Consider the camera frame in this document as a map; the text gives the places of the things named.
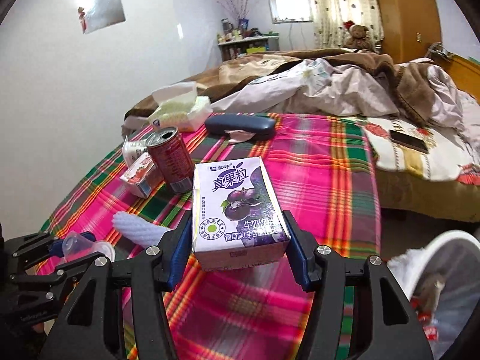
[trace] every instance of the silver screw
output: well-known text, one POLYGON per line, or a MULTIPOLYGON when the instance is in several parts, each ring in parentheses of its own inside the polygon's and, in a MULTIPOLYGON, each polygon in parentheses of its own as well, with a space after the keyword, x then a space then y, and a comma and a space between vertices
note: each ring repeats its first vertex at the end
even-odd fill
POLYGON ((320 254, 323 254, 325 256, 327 254, 330 254, 332 252, 332 250, 327 245, 320 245, 317 248, 317 252, 319 252, 320 254))
POLYGON ((95 265, 96 266, 104 266, 105 264, 107 263, 107 258, 106 257, 98 257, 96 260, 95 260, 95 265))
POLYGON ((160 252, 160 249, 158 246, 149 246, 147 247, 146 252, 149 256, 156 256, 160 252))
POLYGON ((370 256, 369 260, 374 266, 379 266, 382 263, 382 259, 375 255, 370 256))

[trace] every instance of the stuffed animal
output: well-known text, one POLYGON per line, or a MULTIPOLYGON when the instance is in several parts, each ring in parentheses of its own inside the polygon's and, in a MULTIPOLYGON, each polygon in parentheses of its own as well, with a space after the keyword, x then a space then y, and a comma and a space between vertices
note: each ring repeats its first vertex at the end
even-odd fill
POLYGON ((367 38, 368 27, 355 24, 353 21, 343 23, 351 38, 345 42, 345 47, 357 50, 373 51, 374 45, 371 44, 370 38, 367 38))

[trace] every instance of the curtain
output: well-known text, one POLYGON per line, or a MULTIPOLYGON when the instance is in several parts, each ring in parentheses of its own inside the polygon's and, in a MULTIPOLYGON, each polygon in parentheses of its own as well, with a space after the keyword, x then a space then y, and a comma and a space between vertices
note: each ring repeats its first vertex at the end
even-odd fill
POLYGON ((377 0, 313 0, 312 8, 317 48, 343 47, 350 36, 343 23, 349 20, 368 27, 374 44, 383 39, 377 0))

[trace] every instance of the clear plastic cup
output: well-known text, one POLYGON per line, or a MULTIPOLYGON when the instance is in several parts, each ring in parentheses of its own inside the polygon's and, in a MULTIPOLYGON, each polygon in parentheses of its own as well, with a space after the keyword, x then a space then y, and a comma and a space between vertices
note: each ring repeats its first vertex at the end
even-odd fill
POLYGON ((65 261, 73 261, 88 254, 99 251, 105 254, 110 261, 115 261, 115 249, 106 241, 92 242, 75 231, 68 233, 62 243, 63 256, 65 261))

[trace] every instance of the plaid blanket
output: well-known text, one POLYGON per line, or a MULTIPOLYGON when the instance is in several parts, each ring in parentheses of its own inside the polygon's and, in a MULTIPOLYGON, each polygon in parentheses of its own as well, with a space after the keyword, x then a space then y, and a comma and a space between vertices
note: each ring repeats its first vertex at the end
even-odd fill
MULTIPOLYGON (((280 206, 291 210, 300 228, 344 256, 364 258, 378 252, 380 208, 371 153, 355 123, 315 115, 276 115, 277 134, 268 142, 227 145, 205 128, 183 138, 195 162, 261 156, 280 206)), ((145 137, 150 128, 136 138, 145 137)), ((141 248, 111 225, 120 210, 175 228, 191 207, 191 193, 174 195, 162 183, 148 199, 123 188, 126 170, 121 149, 93 168, 46 221, 42 231, 64 237, 92 231, 115 246, 117 257, 141 248)), ((53 271, 51 258, 37 267, 53 271)), ((347 291, 338 357, 350 341, 352 291, 347 291)), ((292 359, 305 329, 312 296, 293 279, 286 258, 236 271, 205 273, 191 256, 182 282, 164 303, 180 359, 292 359)), ((125 336, 129 359, 137 358, 131 323, 130 291, 124 291, 125 336)))

